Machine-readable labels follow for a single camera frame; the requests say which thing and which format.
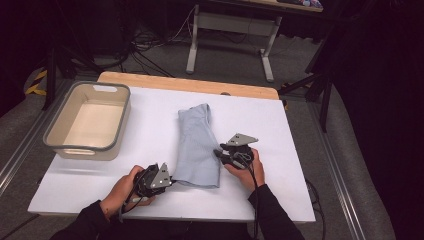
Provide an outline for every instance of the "floor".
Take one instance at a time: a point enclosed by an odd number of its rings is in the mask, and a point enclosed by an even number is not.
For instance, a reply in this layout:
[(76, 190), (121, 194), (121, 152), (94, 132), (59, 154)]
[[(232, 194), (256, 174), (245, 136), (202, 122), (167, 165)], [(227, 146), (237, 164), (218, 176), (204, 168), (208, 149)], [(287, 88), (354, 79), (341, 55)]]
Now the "floor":
[[(152, 47), (143, 51), (143, 56), (165, 70), (165, 74), (178, 78), (279, 89), (283, 83), (293, 83), (308, 76), (305, 68), (319, 47), (311, 39), (279, 36), (270, 55), (275, 82), (268, 83), (257, 54), (266, 43), (265, 38), (201, 32), (195, 72), (188, 75), (185, 67), (190, 38), (187, 31), (184, 34), (186, 38), (183, 35), (175, 38), (181, 41)], [(135, 57), (141, 59), (142, 65)], [(135, 57), (129, 56), (122, 66), (108, 71), (165, 75), (145, 58), (138, 54)], [(108, 57), (96, 58), (99, 65), (114, 61)], [(34, 70), (29, 82), (39, 71)], [(96, 75), (80, 69), (76, 80), (87, 79), (95, 80)], [(58, 83), (64, 88), (58, 87), (60, 92), (66, 91), (66, 84), (72, 80), (63, 79), (58, 74), (58, 81), (65, 82), (63, 85)], [(305, 102), (303, 92), (304, 89), (300, 89), (282, 99), (288, 103), (286, 114), (305, 178), (319, 193), (325, 225), (316, 212), (316, 222), (298, 224), (302, 234), (306, 239), (394, 239), (390, 219), (369, 178), (337, 90), (333, 88), (332, 91), (326, 134), (317, 126), (316, 112), (320, 104)], [(54, 105), (48, 111), (41, 111), (44, 99), (44, 96), (29, 94), (24, 102), (0, 118), (0, 167), (3, 169), (0, 176), (2, 180), (7, 173), (13, 176), (8, 178), (10, 181), (2, 183), (0, 191), (0, 237), (30, 220), (8, 239), (46, 239), (75, 218), (37, 216), (27, 212), (38, 183), (54, 157), (54, 153), (42, 142), (50, 111), (55, 111)]]

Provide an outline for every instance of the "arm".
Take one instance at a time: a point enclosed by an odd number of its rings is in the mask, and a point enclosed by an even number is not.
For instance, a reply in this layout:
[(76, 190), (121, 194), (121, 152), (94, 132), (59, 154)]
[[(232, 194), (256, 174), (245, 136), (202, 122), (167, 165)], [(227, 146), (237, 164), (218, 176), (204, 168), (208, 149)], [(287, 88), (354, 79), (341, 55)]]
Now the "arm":
[[(116, 182), (103, 201), (98, 200), (84, 208), (73, 223), (55, 233), (51, 239), (96, 239), (101, 231), (106, 230), (110, 226), (109, 219), (118, 213), (119, 208), (121, 208), (133, 188), (135, 175), (142, 170), (142, 167), (134, 166), (128, 175), (123, 176)], [(155, 197), (151, 197), (138, 205), (149, 205), (154, 199)], [(133, 206), (134, 204), (128, 204), (126, 209), (130, 209)]]
[(238, 177), (243, 186), (252, 192), (249, 202), (254, 208), (258, 208), (258, 221), (265, 239), (304, 239), (301, 232), (281, 207), (277, 198), (272, 194), (268, 185), (265, 184), (265, 173), (258, 151), (252, 148), (252, 152), (254, 160), (251, 167), (255, 173), (258, 189), (255, 189), (255, 184), (249, 171), (239, 170), (228, 164), (225, 165), (225, 168)]

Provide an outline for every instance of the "white tabletop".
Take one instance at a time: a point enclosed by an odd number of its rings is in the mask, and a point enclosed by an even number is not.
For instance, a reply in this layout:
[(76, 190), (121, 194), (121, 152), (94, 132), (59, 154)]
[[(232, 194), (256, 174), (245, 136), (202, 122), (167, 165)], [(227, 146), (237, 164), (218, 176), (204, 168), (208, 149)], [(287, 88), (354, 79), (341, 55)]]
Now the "white tabletop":
[[(224, 143), (235, 133), (259, 139), (266, 182), (293, 221), (315, 221), (303, 172), (279, 100), (131, 87), (131, 113), (121, 149), (112, 161), (63, 159), (56, 155), (28, 208), (43, 215), (78, 214), (103, 199), (134, 165), (163, 162), (170, 174), (178, 151), (178, 110), (202, 103), (211, 108), (211, 128)], [(197, 189), (177, 184), (147, 207), (126, 218), (251, 221), (253, 208), (238, 179), (221, 168), (220, 188)]]

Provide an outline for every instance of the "light blue cloth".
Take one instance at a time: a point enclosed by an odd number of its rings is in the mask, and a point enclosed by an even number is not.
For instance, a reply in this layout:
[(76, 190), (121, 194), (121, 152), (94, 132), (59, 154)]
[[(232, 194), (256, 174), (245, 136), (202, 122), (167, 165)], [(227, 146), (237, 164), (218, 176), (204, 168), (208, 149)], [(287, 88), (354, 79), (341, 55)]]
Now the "light blue cloth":
[(220, 161), (213, 153), (219, 144), (210, 128), (208, 104), (178, 111), (180, 141), (173, 180), (187, 186), (219, 188)]

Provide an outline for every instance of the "desk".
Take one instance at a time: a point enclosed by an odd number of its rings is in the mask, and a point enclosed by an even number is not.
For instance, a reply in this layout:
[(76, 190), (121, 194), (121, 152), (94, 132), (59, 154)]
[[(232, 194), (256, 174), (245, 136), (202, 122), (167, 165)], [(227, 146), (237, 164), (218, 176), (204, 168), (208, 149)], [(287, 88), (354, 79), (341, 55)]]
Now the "desk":
[[(252, 3), (271, 6), (275, 8), (293, 8), (302, 11), (321, 12), (322, 8), (299, 6), (289, 3), (279, 3), (276, 0), (240, 0), (234, 2)], [(215, 14), (208, 12), (201, 12), (200, 5), (196, 4), (194, 8), (193, 18), (193, 34), (190, 46), (190, 52), (187, 60), (186, 72), (188, 74), (194, 73), (194, 65), (196, 63), (197, 55), (197, 32), (199, 28), (220, 30), (244, 34), (252, 34), (258, 36), (267, 36), (267, 46), (260, 50), (263, 69), (265, 77), (268, 82), (274, 82), (271, 65), (269, 63), (269, 53), (271, 52), (272, 45), (274, 44), (275, 37), (277, 36), (278, 29), (281, 23), (281, 16), (276, 15), (275, 20), (262, 20), (246, 17), (229, 16), (225, 14)]]
[[(28, 211), (43, 215), (78, 214), (91, 202), (105, 197), (113, 184), (135, 164), (146, 167), (166, 162), (172, 175), (178, 152), (177, 111), (206, 102), (211, 107), (211, 128), (218, 142), (226, 142), (236, 132), (259, 138), (259, 142), (251, 146), (260, 151), (266, 181), (274, 195), (293, 221), (315, 221), (284, 108), (281, 101), (275, 99), (275, 90), (249, 86), (237, 89), (238, 85), (234, 84), (110, 72), (102, 73), (99, 81), (125, 83), (131, 89), (131, 113), (117, 158), (81, 161), (56, 155)], [(242, 93), (243, 88), (248, 89), (245, 95), (260, 96), (267, 92), (271, 99), (181, 91), (220, 93), (225, 89), (236, 94)], [(222, 167), (220, 188), (197, 189), (174, 184), (150, 206), (136, 208), (124, 217), (252, 221), (254, 214), (246, 200), (248, 195), (238, 179)]]

